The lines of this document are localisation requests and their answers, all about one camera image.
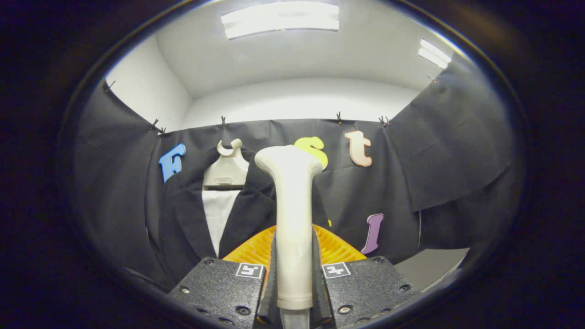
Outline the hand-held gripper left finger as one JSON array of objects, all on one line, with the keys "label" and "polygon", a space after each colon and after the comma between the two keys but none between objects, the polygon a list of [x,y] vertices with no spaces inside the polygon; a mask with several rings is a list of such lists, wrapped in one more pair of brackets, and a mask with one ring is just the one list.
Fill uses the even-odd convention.
[{"label": "hand-held gripper left finger", "polygon": [[261,231],[225,258],[203,258],[169,297],[210,327],[271,327],[277,322],[275,232],[275,226]]}]

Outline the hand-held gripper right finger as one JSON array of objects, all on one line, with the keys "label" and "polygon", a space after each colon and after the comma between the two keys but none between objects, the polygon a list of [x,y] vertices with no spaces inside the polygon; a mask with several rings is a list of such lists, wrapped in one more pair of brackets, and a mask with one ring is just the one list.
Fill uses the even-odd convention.
[{"label": "hand-held gripper right finger", "polygon": [[313,326],[349,329],[389,316],[420,291],[383,256],[366,257],[314,226]]}]

